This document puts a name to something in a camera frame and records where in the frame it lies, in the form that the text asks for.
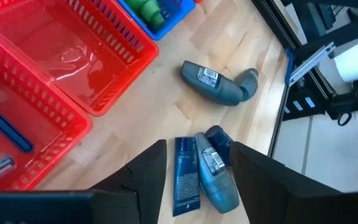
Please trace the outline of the green travel bottle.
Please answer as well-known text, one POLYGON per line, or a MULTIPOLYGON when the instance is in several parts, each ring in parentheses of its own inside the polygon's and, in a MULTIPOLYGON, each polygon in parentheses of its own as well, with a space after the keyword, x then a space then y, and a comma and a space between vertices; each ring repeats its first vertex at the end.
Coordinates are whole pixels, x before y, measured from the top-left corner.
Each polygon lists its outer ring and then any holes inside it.
POLYGON ((148 0, 125 0, 126 4, 133 10, 133 11, 140 11, 142 9, 142 6, 147 2, 148 0))
POLYGON ((159 29, 161 26, 163 26, 164 23, 165 23, 164 17, 161 15, 160 12, 156 12, 151 16, 149 21, 149 26, 152 29, 156 30, 159 29))
POLYGON ((146 22, 151 22, 160 13, 160 7, 156 0, 139 0, 139 12, 146 22))

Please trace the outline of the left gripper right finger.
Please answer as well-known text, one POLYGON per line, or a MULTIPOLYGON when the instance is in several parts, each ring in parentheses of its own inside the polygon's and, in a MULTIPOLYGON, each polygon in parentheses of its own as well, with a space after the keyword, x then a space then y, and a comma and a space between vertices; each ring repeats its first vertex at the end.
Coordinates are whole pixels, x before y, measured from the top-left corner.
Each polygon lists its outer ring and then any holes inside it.
POLYGON ((240 142, 231 146, 233 174, 251 224, 332 224, 339 192, 240 142))

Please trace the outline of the blue plastic basket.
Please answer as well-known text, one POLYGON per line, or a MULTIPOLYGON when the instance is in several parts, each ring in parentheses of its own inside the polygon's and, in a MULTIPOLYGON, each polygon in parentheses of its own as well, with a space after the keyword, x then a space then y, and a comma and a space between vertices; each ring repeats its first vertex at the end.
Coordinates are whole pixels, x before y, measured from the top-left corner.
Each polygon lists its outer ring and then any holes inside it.
POLYGON ((152 28, 125 2, 116 0, 138 25, 153 39, 160 40, 182 21, 196 6, 194 0, 155 0, 161 9, 165 22, 158 29, 152 28))

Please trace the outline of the dark blue tube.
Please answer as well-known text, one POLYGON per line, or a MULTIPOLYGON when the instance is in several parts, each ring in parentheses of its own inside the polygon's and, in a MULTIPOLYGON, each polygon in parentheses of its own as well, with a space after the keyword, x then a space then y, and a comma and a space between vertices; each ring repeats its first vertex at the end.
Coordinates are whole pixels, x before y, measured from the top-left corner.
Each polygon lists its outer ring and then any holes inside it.
POLYGON ((175 138, 173 216, 197 210, 201 206, 198 153, 194 137, 175 138))

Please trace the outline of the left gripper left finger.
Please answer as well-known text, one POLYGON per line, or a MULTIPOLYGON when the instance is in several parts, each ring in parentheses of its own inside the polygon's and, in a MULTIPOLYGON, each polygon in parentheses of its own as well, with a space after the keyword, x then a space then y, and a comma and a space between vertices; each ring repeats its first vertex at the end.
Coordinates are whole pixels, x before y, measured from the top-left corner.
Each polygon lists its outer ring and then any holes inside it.
POLYGON ((160 139, 91 187, 94 224, 157 224, 167 169, 160 139))

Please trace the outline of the dark blue small bottle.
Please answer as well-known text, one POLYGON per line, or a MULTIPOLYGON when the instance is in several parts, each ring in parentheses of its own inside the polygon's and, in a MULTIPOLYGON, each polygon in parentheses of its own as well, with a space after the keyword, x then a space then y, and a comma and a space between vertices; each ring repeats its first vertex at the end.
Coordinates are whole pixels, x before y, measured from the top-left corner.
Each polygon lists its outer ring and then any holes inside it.
POLYGON ((230 153, 233 140, 229 135, 226 134, 222 127, 214 125, 206 131, 205 136, 215 148, 225 165, 231 167, 230 153))

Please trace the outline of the black aluminium table frame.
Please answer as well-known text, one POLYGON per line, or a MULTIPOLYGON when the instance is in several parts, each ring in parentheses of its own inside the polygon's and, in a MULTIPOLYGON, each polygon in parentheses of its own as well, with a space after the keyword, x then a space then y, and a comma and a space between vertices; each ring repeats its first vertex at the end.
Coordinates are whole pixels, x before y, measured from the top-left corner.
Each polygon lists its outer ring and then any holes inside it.
MULTIPOLYGON (((299 65, 304 61, 307 56, 310 56, 318 48, 328 45, 333 42, 331 34, 324 35, 312 42, 308 42, 305 45, 301 45, 298 37, 296 36, 293 29, 290 27, 289 22, 284 18, 283 13, 278 8, 278 4, 273 0, 251 0, 260 15, 264 18, 264 21, 270 27, 275 34, 276 38, 281 43, 285 50, 289 50, 295 54, 295 65, 299 65)), ((326 104, 333 96, 334 89, 331 84, 328 83, 327 79, 323 77, 323 74, 318 68, 311 69, 307 73, 306 79, 311 82, 314 88, 314 93, 317 96, 318 102, 326 104)), ((290 87, 286 84, 284 87, 282 99, 279 106, 277 120, 273 130, 273 136, 268 150, 268 156, 272 157, 275 152, 275 146, 277 144, 277 138, 279 135, 283 115, 284 107, 287 103, 288 93, 290 87)))

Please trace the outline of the silver bar with blue bracket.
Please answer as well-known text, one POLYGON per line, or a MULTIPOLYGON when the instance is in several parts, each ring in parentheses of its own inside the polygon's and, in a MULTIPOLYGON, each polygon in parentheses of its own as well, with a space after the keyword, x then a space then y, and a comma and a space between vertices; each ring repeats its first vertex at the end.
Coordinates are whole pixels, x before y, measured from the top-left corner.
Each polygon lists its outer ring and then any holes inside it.
POLYGON ((288 66, 285 74, 285 84, 289 87, 294 85, 312 68, 317 66, 324 56, 328 56, 335 48, 336 46, 334 42, 324 45, 303 61, 299 66, 295 66, 295 54, 291 51, 291 49, 286 49, 285 53, 288 57, 288 66))

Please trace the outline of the blue-purple disposable razor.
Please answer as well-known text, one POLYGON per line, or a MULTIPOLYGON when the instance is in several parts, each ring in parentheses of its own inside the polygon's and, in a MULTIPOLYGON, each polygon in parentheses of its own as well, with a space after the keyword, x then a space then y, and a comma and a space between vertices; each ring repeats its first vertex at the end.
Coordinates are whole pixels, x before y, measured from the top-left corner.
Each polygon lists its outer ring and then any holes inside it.
POLYGON ((0 133, 23 153, 30 153, 34 150, 34 145, 1 114, 0 133))

